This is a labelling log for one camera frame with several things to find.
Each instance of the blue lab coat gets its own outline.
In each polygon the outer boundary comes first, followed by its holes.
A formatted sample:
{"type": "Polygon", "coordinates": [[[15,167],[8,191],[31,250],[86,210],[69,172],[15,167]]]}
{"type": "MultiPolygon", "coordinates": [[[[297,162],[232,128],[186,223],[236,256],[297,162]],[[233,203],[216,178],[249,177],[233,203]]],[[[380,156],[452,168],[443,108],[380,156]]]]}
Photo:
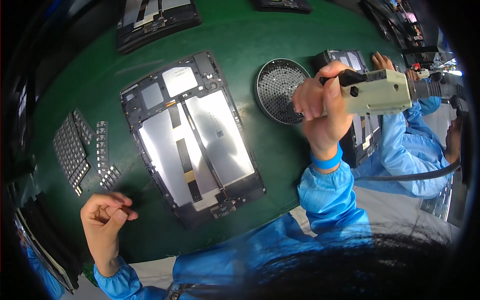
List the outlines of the blue lab coat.
{"type": "Polygon", "coordinates": [[[53,277],[52,274],[42,265],[32,248],[27,245],[28,262],[34,272],[42,281],[45,290],[53,300],[58,300],[65,293],[65,288],[53,277]]]}
{"type": "MultiPolygon", "coordinates": [[[[417,174],[450,165],[437,135],[423,121],[420,105],[414,102],[406,114],[408,127],[403,113],[383,116],[379,149],[352,170],[355,178],[417,174]]],[[[438,196],[451,176],[452,173],[428,180],[356,181],[355,185],[379,192],[431,199],[438,196]]]]}
{"type": "MultiPolygon", "coordinates": [[[[181,283],[239,286],[245,274],[277,257],[321,251],[332,242],[341,242],[353,234],[370,236],[367,213],[356,207],[352,186],[353,176],[345,162],[341,162],[338,170],[330,174],[320,174],[310,165],[303,173],[298,193],[312,231],[319,234],[316,238],[305,235],[288,213],[219,245],[180,255],[173,267],[171,287],[181,283]]],[[[114,300],[165,297],[163,289],[142,287],[133,268],[121,257],[119,261],[120,270],[112,277],[103,277],[94,267],[98,285],[109,297],[114,300]]],[[[180,299],[194,297],[182,294],[180,299]]]]}
{"type": "MultiPolygon", "coordinates": [[[[430,78],[424,78],[426,82],[431,82],[430,78]]],[[[442,103],[442,98],[438,96],[431,96],[428,99],[419,99],[420,107],[421,107],[421,115],[426,116],[430,115],[431,113],[435,112],[442,103]]]]}

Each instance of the gray strip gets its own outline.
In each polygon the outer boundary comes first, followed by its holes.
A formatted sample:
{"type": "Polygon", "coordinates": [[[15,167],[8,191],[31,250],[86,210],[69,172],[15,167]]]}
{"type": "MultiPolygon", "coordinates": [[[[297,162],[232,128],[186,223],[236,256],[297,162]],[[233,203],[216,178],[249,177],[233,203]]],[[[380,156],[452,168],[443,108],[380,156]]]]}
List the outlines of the gray strip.
{"type": "Polygon", "coordinates": [[[123,15],[123,27],[137,22],[138,11],[142,0],[127,0],[125,4],[125,14],[123,15]]]}

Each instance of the right hand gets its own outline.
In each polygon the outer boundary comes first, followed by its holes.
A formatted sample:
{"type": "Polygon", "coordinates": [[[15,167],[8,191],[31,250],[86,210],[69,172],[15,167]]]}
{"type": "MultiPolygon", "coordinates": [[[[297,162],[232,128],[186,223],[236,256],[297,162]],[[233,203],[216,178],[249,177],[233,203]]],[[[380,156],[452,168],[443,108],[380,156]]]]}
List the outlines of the right hand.
{"type": "Polygon", "coordinates": [[[80,211],[88,249],[103,277],[119,270],[118,232],[127,220],[138,218],[131,205],[132,200],[119,192],[94,193],[80,211]]]}
{"type": "Polygon", "coordinates": [[[405,73],[405,75],[407,76],[407,78],[411,78],[413,79],[414,81],[419,81],[421,80],[421,75],[419,72],[415,72],[414,70],[418,70],[418,67],[415,66],[413,67],[413,69],[408,69],[407,72],[405,73]]]}
{"type": "Polygon", "coordinates": [[[388,69],[396,71],[393,67],[392,61],[386,55],[378,53],[378,51],[372,56],[372,61],[377,70],[388,69]]]}
{"type": "MultiPolygon", "coordinates": [[[[338,82],[338,73],[351,69],[339,61],[333,61],[320,69],[315,78],[307,78],[292,96],[295,111],[303,112],[303,131],[310,143],[313,155],[320,160],[329,160],[337,153],[337,143],[347,133],[353,114],[347,113],[338,82]],[[323,86],[320,77],[330,79],[323,86]],[[326,117],[320,117],[325,109],[326,117]]],[[[319,170],[329,173],[334,170],[319,170]]]]}

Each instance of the finger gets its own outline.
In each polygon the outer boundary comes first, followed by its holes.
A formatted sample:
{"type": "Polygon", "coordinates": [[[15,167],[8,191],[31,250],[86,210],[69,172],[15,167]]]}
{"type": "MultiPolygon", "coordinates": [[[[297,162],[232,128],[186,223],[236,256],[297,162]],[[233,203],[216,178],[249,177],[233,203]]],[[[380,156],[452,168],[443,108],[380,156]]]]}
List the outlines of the finger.
{"type": "Polygon", "coordinates": [[[324,104],[329,126],[342,124],[348,117],[347,104],[340,92],[338,77],[329,79],[324,87],[324,104]]]}
{"type": "Polygon", "coordinates": [[[129,197],[122,194],[121,192],[111,192],[111,193],[108,193],[108,195],[119,200],[120,202],[123,203],[123,205],[131,206],[133,204],[132,200],[129,197]]]}
{"type": "Polygon", "coordinates": [[[84,216],[85,214],[92,214],[96,212],[102,205],[120,208],[122,207],[123,202],[109,195],[94,193],[83,206],[81,215],[84,216]]]}
{"type": "Polygon", "coordinates": [[[318,82],[320,82],[320,77],[322,77],[322,72],[318,71],[317,74],[315,74],[315,77],[314,79],[318,82]]]}
{"type": "Polygon", "coordinates": [[[293,95],[292,95],[293,107],[295,108],[295,112],[297,113],[302,112],[301,106],[300,106],[300,99],[299,99],[299,95],[301,95],[302,88],[303,88],[303,84],[299,84],[299,86],[297,86],[297,89],[295,90],[295,92],[293,92],[293,95]]]}
{"type": "MultiPolygon", "coordinates": [[[[118,208],[116,208],[116,207],[107,207],[105,209],[105,212],[108,215],[107,219],[110,219],[111,216],[117,211],[117,209],[118,208]]],[[[131,208],[129,208],[127,206],[123,206],[122,209],[123,209],[123,211],[125,211],[128,214],[128,220],[129,221],[132,221],[132,220],[135,220],[135,219],[138,218],[138,213],[133,211],[131,208]]]]}
{"type": "Polygon", "coordinates": [[[309,78],[308,85],[303,96],[308,110],[313,118],[318,118],[323,111],[323,88],[319,81],[309,78]]]}
{"type": "Polygon", "coordinates": [[[375,65],[375,68],[380,69],[380,62],[378,61],[375,55],[372,56],[372,61],[373,61],[373,64],[375,65]]]}
{"type": "Polygon", "coordinates": [[[384,61],[384,58],[378,51],[375,53],[375,58],[377,58],[378,62],[380,63],[384,61]]]}
{"type": "Polygon", "coordinates": [[[319,70],[319,73],[322,77],[334,78],[345,69],[350,69],[355,71],[353,68],[334,60],[333,62],[329,63],[328,65],[324,66],[319,70]]]}
{"type": "Polygon", "coordinates": [[[106,234],[109,235],[106,238],[115,239],[127,219],[128,214],[123,209],[117,209],[104,226],[106,234]]]}
{"type": "Polygon", "coordinates": [[[310,113],[310,107],[307,101],[307,98],[309,97],[308,95],[309,88],[307,84],[308,84],[308,81],[304,82],[304,87],[302,88],[302,90],[300,91],[300,94],[298,95],[298,98],[299,98],[298,102],[300,105],[300,109],[303,112],[304,118],[307,121],[311,121],[313,118],[312,118],[312,114],[310,113]]]}

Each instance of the worker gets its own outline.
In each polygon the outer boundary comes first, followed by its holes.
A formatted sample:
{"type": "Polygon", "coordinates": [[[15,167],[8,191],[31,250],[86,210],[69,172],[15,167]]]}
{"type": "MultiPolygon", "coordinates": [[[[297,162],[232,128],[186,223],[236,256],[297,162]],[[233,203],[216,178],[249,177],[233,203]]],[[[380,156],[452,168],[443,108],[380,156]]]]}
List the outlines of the worker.
{"type": "MultiPolygon", "coordinates": [[[[438,82],[442,79],[441,73],[433,73],[429,77],[422,79],[420,73],[416,72],[415,70],[418,70],[417,66],[413,67],[412,69],[408,69],[406,72],[407,77],[415,81],[423,80],[426,82],[438,82]]],[[[419,99],[418,103],[420,104],[421,115],[426,116],[435,112],[440,107],[440,104],[442,103],[442,98],[439,96],[430,96],[427,99],[419,99]]]]}
{"type": "MultiPolygon", "coordinates": [[[[394,70],[392,62],[378,52],[372,57],[377,69],[394,70]]],[[[452,121],[445,139],[440,139],[423,121],[420,104],[404,113],[384,115],[382,140],[375,151],[361,165],[352,170],[355,178],[362,176],[397,176],[436,171],[449,166],[460,157],[461,116],[452,121]]],[[[356,181],[357,186],[379,192],[402,194],[421,199],[432,199],[445,188],[452,174],[415,181],[356,181]]]]}
{"type": "Polygon", "coordinates": [[[413,235],[372,234],[366,212],[356,207],[354,179],[338,145],[352,123],[336,77],[346,68],[338,61],[327,65],[293,95],[296,110],[306,116],[303,131],[313,159],[297,188],[316,237],[305,235],[288,213],[221,244],[178,256],[168,290],[143,287],[119,256],[118,240],[120,228],[142,216],[121,193],[94,194],[81,209],[81,219],[100,288],[115,300],[420,295],[447,248],[413,235]],[[322,86],[320,76],[335,78],[322,86]],[[328,117],[320,117],[324,105],[328,117]]]}

